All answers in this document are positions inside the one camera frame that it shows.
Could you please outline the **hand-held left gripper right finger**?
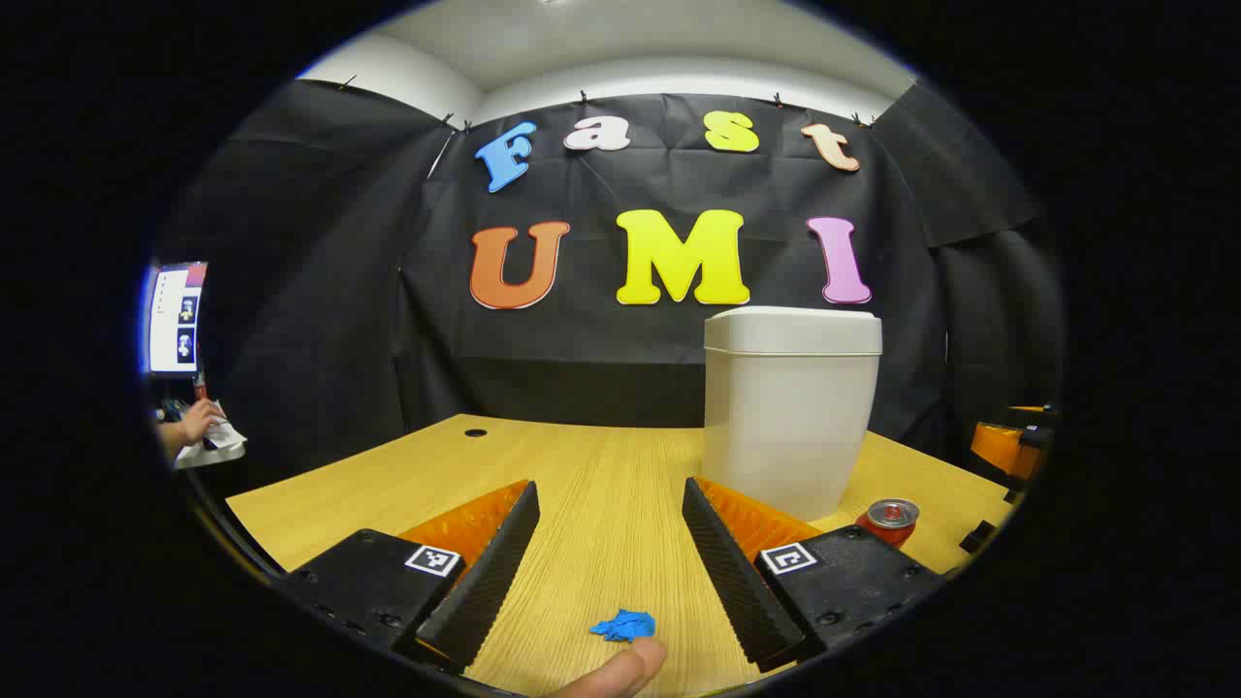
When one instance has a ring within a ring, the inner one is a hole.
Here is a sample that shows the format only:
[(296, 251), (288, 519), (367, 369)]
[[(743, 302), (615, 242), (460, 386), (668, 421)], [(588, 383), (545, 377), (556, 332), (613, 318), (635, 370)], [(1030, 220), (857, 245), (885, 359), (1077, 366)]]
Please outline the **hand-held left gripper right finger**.
[(865, 527), (823, 533), (705, 478), (685, 481), (683, 520), (762, 672), (841, 653), (947, 584)]

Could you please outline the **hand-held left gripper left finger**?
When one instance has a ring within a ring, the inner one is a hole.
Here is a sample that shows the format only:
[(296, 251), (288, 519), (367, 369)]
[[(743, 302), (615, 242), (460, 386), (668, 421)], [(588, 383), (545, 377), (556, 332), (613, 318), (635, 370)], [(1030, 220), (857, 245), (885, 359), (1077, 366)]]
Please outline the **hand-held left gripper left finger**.
[(448, 673), (469, 667), (539, 527), (519, 479), (400, 535), (359, 529), (282, 578), (282, 592), (379, 650)]

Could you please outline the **blue paper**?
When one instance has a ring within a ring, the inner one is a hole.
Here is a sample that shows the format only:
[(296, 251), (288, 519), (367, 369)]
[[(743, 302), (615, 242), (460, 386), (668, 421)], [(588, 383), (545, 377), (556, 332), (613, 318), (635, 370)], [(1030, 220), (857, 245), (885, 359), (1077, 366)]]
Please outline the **blue paper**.
[(611, 645), (633, 645), (637, 638), (649, 638), (655, 636), (656, 621), (649, 614), (617, 610), (612, 619), (599, 621), (589, 628), (589, 635), (602, 637)]

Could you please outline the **red pop can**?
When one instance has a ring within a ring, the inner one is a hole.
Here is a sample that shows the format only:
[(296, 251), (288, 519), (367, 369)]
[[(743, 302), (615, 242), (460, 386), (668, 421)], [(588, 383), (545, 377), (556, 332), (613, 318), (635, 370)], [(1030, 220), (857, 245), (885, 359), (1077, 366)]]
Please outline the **red pop can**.
[(912, 537), (920, 518), (920, 508), (913, 502), (885, 498), (870, 504), (858, 517), (855, 524), (864, 527), (874, 537), (898, 551)]

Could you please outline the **white desktop garbage bin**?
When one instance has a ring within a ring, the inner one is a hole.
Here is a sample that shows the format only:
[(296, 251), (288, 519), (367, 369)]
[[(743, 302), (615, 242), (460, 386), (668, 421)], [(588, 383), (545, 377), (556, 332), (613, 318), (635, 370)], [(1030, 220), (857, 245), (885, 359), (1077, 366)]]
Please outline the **white desktop garbage bin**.
[(841, 504), (882, 355), (869, 312), (738, 306), (704, 324), (702, 474), (789, 514)]

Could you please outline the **wooden desktop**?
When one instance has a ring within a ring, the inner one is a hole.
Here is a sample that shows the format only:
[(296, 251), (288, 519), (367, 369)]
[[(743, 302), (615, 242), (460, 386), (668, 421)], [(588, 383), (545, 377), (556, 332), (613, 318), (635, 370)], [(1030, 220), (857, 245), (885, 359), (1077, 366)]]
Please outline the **wooden desktop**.
[(460, 414), (248, 493), (232, 513), (285, 569), (360, 527), (398, 535), (517, 479), (540, 520), (469, 679), (540, 696), (620, 645), (589, 633), (649, 614), (669, 655), (640, 698), (714, 696), (767, 682), (745, 658), (683, 520), (700, 428), (599, 428)]

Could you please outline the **black backdrop cloth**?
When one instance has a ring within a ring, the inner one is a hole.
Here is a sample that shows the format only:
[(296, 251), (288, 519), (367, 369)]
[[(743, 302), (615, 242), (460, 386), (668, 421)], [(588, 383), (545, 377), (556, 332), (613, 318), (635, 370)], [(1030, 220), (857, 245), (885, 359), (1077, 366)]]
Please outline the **black backdrop cloth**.
[(1064, 392), (1061, 238), (989, 142), (916, 84), (872, 127), (719, 94), (637, 94), (458, 130), (297, 82), (231, 134), (151, 247), (208, 266), (208, 388), (253, 483), (457, 414), (697, 428), (714, 306), (616, 298), (620, 212), (686, 238), (740, 212), (755, 306), (829, 308), (808, 221), (853, 225), (882, 323), (872, 432), (970, 465), (970, 433)]

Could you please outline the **white side table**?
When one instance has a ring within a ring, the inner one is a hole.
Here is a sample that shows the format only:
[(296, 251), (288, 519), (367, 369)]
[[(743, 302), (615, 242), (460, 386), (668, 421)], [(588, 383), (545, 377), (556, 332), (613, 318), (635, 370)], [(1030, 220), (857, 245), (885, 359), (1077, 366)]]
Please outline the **white side table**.
[(208, 426), (204, 440), (182, 447), (174, 460), (174, 469), (192, 469), (204, 465), (240, 460), (244, 456), (244, 442), (247, 442), (244, 433), (240, 433), (240, 430), (225, 419), (220, 425)]

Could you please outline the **computer monitor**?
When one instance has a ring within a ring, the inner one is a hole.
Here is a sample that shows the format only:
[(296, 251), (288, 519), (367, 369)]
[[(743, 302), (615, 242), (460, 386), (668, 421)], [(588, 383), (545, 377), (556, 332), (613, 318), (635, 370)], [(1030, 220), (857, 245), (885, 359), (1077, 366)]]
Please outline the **computer monitor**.
[(208, 262), (155, 265), (146, 270), (141, 301), (139, 369), (155, 378), (191, 378), (204, 370), (200, 315)]

